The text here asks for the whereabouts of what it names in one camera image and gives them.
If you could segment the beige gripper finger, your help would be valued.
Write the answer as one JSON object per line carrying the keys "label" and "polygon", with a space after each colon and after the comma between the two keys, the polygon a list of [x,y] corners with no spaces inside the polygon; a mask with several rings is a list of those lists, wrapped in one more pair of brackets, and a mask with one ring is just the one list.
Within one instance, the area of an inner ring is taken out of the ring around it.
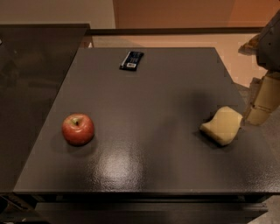
{"label": "beige gripper finger", "polygon": [[280,106],[280,73],[267,72],[261,79],[253,78],[244,119],[253,125],[262,125]]}
{"label": "beige gripper finger", "polygon": [[257,34],[253,38],[251,38],[248,42],[241,45],[240,48],[238,49],[238,53],[241,53],[243,55],[255,55],[258,49],[259,37],[260,35]]}

